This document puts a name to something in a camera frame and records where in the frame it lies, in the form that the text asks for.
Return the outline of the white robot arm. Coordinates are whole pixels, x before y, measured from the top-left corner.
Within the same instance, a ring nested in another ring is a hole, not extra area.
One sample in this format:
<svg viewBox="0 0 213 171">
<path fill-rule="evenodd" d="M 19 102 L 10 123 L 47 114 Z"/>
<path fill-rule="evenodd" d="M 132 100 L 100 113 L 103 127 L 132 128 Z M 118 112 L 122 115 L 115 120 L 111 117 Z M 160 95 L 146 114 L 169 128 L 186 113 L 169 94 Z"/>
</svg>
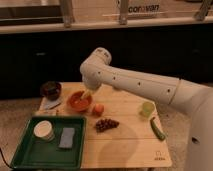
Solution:
<svg viewBox="0 0 213 171">
<path fill-rule="evenodd" d="M 110 52 L 96 48 L 80 65 L 84 85 L 107 84 L 170 105 L 190 118 L 184 171 L 213 171 L 213 87 L 184 79 L 112 67 Z"/>
</svg>

